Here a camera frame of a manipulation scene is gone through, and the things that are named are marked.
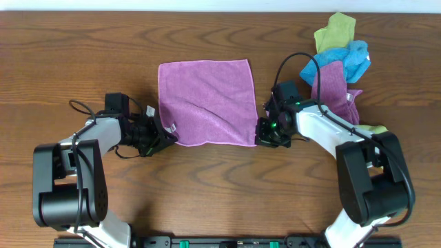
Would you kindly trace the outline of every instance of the wooden tabletop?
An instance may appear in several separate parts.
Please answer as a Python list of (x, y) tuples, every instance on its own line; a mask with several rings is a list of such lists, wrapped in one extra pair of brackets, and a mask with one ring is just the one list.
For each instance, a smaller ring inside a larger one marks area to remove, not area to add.
[[(0, 12), (0, 247), (51, 247), (66, 233), (32, 217), (32, 152), (84, 125), (70, 99), (103, 109), (106, 92), (158, 105), (158, 66), (248, 59), (256, 104), (269, 98), (280, 62), (315, 53), (331, 14)], [(441, 16), (350, 14), (371, 67), (358, 83), (362, 123), (401, 142), (416, 190), (411, 220), (378, 235), (405, 247), (441, 245)], [(290, 61), (295, 79), (305, 58)], [(121, 153), (136, 151), (128, 147)], [(314, 142), (292, 148), (174, 145), (152, 158), (103, 159), (109, 207), (138, 234), (284, 236), (319, 233), (342, 209), (336, 162)]]

